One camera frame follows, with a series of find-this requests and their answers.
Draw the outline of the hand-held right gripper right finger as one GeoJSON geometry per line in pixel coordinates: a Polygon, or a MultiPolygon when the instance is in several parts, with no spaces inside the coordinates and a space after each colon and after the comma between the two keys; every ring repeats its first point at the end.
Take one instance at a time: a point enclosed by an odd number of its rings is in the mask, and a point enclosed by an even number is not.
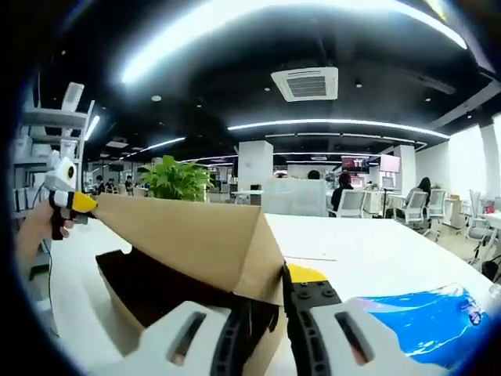
{"type": "Polygon", "coordinates": [[[353,300],[342,302],[318,271],[283,264],[283,299],[299,375],[429,375],[396,333],[353,300]]]}

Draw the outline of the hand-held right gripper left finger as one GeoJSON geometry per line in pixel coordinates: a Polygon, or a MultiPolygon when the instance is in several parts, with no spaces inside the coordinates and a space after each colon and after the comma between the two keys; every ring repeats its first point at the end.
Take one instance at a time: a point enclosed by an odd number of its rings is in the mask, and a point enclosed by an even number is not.
{"type": "Polygon", "coordinates": [[[280,307],[245,300],[230,309],[183,302],[144,330],[134,375],[263,375],[276,351],[280,307]]]}

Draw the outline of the person's left hand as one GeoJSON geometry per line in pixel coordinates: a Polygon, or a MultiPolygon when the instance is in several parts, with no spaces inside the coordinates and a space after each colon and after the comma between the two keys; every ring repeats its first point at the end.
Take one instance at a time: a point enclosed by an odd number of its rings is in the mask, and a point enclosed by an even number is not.
{"type": "MultiPolygon", "coordinates": [[[[44,238],[52,238],[52,224],[51,218],[54,214],[54,209],[50,206],[48,201],[41,202],[37,206],[37,216],[40,223],[41,231],[44,238]]],[[[74,227],[74,221],[70,219],[64,219],[63,224],[59,227],[58,234],[62,238],[68,238],[70,236],[70,230],[74,227]]]]}

